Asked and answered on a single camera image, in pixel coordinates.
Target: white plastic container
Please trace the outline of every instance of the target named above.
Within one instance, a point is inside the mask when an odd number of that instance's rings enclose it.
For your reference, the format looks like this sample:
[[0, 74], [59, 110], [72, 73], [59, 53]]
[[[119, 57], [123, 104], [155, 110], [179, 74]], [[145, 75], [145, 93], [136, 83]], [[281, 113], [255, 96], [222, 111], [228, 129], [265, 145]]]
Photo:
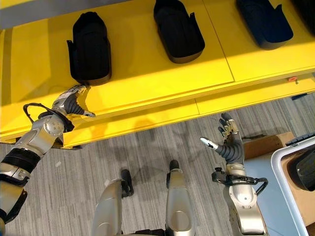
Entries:
[[312, 145], [315, 145], [315, 137], [279, 149], [273, 154], [245, 160], [247, 176], [266, 177], [269, 181], [268, 186], [258, 196], [257, 202], [270, 236], [308, 236], [284, 175], [281, 159]]

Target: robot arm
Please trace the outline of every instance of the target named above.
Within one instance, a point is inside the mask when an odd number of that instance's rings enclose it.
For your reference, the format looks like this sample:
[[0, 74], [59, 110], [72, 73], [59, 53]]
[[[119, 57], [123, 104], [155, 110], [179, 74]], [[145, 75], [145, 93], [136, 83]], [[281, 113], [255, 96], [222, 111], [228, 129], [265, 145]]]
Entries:
[[[23, 107], [32, 122], [31, 130], [20, 138], [0, 163], [0, 235], [5, 233], [4, 225], [18, 215], [25, 202], [27, 192], [24, 186], [37, 163], [57, 138], [61, 138], [64, 132], [74, 128], [65, 116], [68, 114], [95, 116], [84, 111], [76, 102], [77, 95], [82, 94], [85, 89], [85, 86], [77, 85], [67, 90], [56, 99], [52, 109], [38, 103]], [[38, 120], [33, 121], [27, 112], [28, 106], [43, 107], [47, 111], [41, 113]]]
[[[225, 113], [222, 114], [220, 123], [224, 127], [219, 127], [225, 137], [223, 145], [204, 137], [200, 139], [226, 160], [225, 172], [220, 167], [216, 168], [212, 180], [225, 185], [223, 195], [229, 208], [233, 235], [266, 236], [268, 233], [257, 204], [257, 195], [267, 186], [268, 181], [266, 178], [246, 176], [243, 143], [236, 122]], [[259, 182], [263, 184], [255, 191], [252, 185]]]

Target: robotic finger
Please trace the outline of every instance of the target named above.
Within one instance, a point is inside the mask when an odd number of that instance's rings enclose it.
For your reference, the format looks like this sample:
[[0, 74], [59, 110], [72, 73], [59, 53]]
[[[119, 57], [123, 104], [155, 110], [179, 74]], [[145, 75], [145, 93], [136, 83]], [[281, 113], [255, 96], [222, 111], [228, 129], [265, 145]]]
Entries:
[[95, 114], [83, 110], [77, 103], [77, 97], [84, 93], [87, 89], [84, 85], [76, 85], [64, 93], [62, 93], [53, 103], [52, 110], [62, 113], [64, 116], [68, 114], [77, 114], [87, 117], [95, 117]]

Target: gray carpet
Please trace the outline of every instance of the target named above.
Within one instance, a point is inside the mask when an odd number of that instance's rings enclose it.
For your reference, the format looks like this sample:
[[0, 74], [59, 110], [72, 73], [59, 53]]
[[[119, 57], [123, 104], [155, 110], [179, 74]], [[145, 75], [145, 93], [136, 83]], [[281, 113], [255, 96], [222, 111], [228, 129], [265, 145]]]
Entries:
[[[315, 130], [315, 94], [231, 111], [242, 136]], [[123, 200], [123, 231], [163, 228], [168, 164], [180, 162], [189, 186], [198, 236], [231, 235], [222, 185], [211, 181], [223, 160], [205, 147], [200, 136], [217, 141], [220, 115], [212, 115], [83, 146], [50, 150], [33, 171], [19, 216], [7, 224], [8, 236], [88, 236], [104, 183], [128, 168], [135, 194]], [[1, 156], [11, 146], [0, 145]]]

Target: yellow surface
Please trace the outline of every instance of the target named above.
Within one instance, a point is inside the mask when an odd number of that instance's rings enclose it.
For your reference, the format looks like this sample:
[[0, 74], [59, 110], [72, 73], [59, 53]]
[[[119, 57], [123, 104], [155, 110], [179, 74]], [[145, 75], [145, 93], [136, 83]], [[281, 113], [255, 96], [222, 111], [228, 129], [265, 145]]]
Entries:
[[[315, 72], [315, 38], [290, 0], [281, 2], [294, 38], [272, 51], [255, 45], [234, 0], [204, 2], [183, 1], [188, 13], [196, 14], [206, 48], [198, 59], [181, 65], [168, 59], [158, 37], [154, 0], [91, 9], [107, 26], [113, 76], [79, 98], [96, 118], [71, 117], [76, 129], [64, 135], [66, 148], [315, 90], [310, 76], [299, 85], [283, 79]], [[271, 2], [275, 6], [280, 0]], [[30, 129], [24, 104], [50, 107], [76, 84], [66, 40], [86, 11], [0, 32], [0, 142], [12, 142]], [[30, 113], [36, 118], [40, 111], [32, 108]]]
[[263, 86], [250, 86], [238, 91], [223, 92], [186, 102], [130, 113], [113, 118], [75, 124], [76, 128], [65, 133], [64, 147], [69, 148], [87, 142], [98, 141], [126, 133], [154, 128], [204, 115], [262, 103], [286, 96], [315, 91], [311, 75], [301, 76], [298, 85], [285, 79], [272, 81]]
[[291, 0], [270, 0], [283, 12], [294, 37], [284, 46], [265, 51], [253, 40], [236, 7], [236, 0], [204, 0], [235, 81], [261, 80], [315, 69], [315, 37], [306, 29]]
[[[181, 100], [187, 94], [233, 81], [202, 0], [183, 2], [188, 12], [196, 13], [206, 48], [198, 59], [182, 65], [172, 63], [166, 55], [153, 19], [154, 0], [133, 0], [92, 9], [107, 26], [113, 75], [109, 83], [89, 91], [86, 106], [90, 111], [98, 116], [127, 113], [126, 109], [139, 110], [158, 102]], [[73, 24], [82, 12], [1, 33], [4, 38], [1, 106], [6, 114], [1, 116], [1, 134], [16, 129], [16, 124], [29, 125], [21, 112], [25, 103], [50, 106], [61, 92], [76, 84], [69, 72], [66, 40], [72, 39]]]
[[283, 97], [315, 91], [312, 75], [299, 76], [299, 83], [281, 79], [238, 90], [217, 93], [196, 99], [201, 115], [219, 113]]
[[195, 100], [90, 122], [75, 122], [75, 129], [63, 135], [64, 147], [149, 129], [198, 116]]

